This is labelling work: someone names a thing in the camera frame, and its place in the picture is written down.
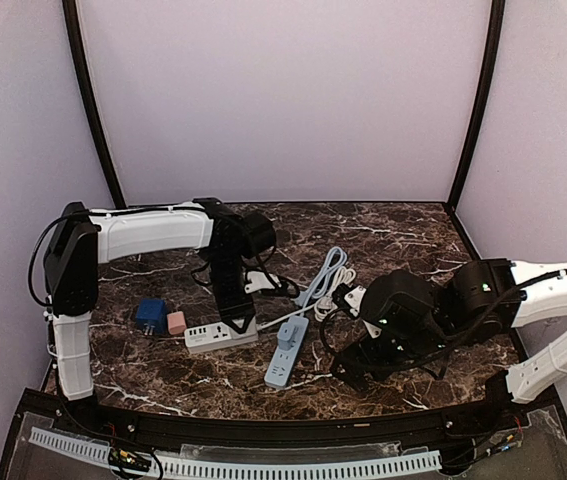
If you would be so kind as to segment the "light blue USB charger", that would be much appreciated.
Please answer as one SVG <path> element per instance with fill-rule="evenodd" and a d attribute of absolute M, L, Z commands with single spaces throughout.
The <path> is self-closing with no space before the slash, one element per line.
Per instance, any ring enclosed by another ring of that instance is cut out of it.
<path fill-rule="evenodd" d="M 289 351 L 294 347 L 299 326 L 293 322 L 284 323 L 277 333 L 278 347 L 283 351 Z"/>

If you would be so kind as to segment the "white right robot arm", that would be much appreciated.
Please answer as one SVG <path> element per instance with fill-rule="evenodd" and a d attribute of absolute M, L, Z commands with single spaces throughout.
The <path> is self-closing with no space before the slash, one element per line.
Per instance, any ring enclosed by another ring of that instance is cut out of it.
<path fill-rule="evenodd" d="M 366 287 L 340 287 L 336 311 L 369 326 L 341 351 L 327 346 L 335 369 L 355 384 L 367 373 L 425 368 L 461 346 L 483 343 L 510 329 L 567 316 L 567 263 L 505 258 L 462 265 L 444 285 L 406 270 L 377 277 Z M 567 376 L 567 330 L 531 358 L 502 373 L 500 386 L 517 404 L 534 401 Z"/>

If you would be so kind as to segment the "pink USB charger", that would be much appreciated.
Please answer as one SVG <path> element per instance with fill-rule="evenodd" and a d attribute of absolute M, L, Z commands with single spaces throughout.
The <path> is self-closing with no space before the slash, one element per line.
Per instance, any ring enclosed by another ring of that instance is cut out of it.
<path fill-rule="evenodd" d="M 182 311 L 169 313 L 166 316 L 167 331 L 171 336 L 182 335 L 187 329 L 185 315 Z"/>

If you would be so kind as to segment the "white cube socket adapter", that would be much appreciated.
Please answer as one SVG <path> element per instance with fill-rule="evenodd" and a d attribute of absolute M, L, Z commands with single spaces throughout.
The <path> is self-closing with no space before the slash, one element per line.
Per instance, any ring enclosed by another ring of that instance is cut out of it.
<path fill-rule="evenodd" d="M 239 332 L 233 328 L 230 329 L 230 338 L 236 344 L 252 343 L 258 340 L 259 335 L 255 322 L 256 317 L 253 316 L 250 320 L 247 318 L 236 320 L 234 325 L 239 328 Z"/>

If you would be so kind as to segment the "blue cube socket adapter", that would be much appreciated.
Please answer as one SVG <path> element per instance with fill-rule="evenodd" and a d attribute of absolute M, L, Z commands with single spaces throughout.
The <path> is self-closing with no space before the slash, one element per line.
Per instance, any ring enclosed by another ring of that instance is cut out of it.
<path fill-rule="evenodd" d="M 144 298 L 135 314 L 135 324 L 146 336 L 167 332 L 167 305 L 162 299 Z"/>

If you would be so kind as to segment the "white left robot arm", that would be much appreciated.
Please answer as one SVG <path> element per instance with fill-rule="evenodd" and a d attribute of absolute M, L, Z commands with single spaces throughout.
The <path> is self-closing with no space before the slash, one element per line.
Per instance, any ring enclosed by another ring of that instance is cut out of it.
<path fill-rule="evenodd" d="M 240 215 L 216 198 L 119 210 L 68 204 L 44 229 L 32 253 L 43 260 L 46 295 L 34 300 L 51 324 L 51 355 L 62 397 L 80 401 L 94 393 L 89 323 L 98 300 L 100 265 L 138 254 L 195 250 L 208 265 L 221 322 L 242 335 L 255 317 L 244 263 L 255 260 L 266 288 L 281 289 L 262 258 L 275 244 L 266 216 Z"/>

